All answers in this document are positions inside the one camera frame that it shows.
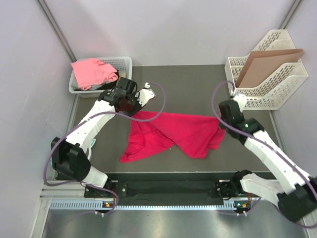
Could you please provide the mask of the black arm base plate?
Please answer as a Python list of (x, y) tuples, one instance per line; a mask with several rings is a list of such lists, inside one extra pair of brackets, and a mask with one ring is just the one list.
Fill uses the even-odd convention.
[(237, 198), (233, 172), (110, 173), (119, 205), (219, 205)]

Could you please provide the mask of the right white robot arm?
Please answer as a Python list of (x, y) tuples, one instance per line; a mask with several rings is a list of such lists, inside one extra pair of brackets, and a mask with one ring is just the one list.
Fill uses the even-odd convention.
[(245, 119), (242, 103), (229, 99), (219, 103), (220, 127), (256, 155), (276, 178), (266, 180), (254, 172), (236, 172), (230, 180), (237, 196), (252, 193), (269, 201), (291, 222), (297, 222), (317, 208), (317, 179), (299, 168), (272, 141), (256, 119)]

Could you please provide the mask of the magenta t shirt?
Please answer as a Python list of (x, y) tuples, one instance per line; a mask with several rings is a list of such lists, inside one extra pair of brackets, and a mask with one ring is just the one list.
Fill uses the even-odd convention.
[(216, 117), (161, 113), (152, 121), (132, 120), (130, 125), (122, 163), (145, 159), (174, 145), (192, 159), (204, 159), (225, 137)]

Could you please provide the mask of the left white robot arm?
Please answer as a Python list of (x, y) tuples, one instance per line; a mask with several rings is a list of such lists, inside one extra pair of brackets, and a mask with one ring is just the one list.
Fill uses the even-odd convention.
[(100, 196), (110, 195), (112, 184), (108, 176), (91, 165), (87, 152), (93, 139), (116, 113), (131, 117), (154, 96), (149, 83), (138, 89), (136, 82), (120, 78), (113, 88), (98, 96), (73, 132), (64, 139), (56, 137), (52, 141), (52, 168), (71, 180), (95, 186)]

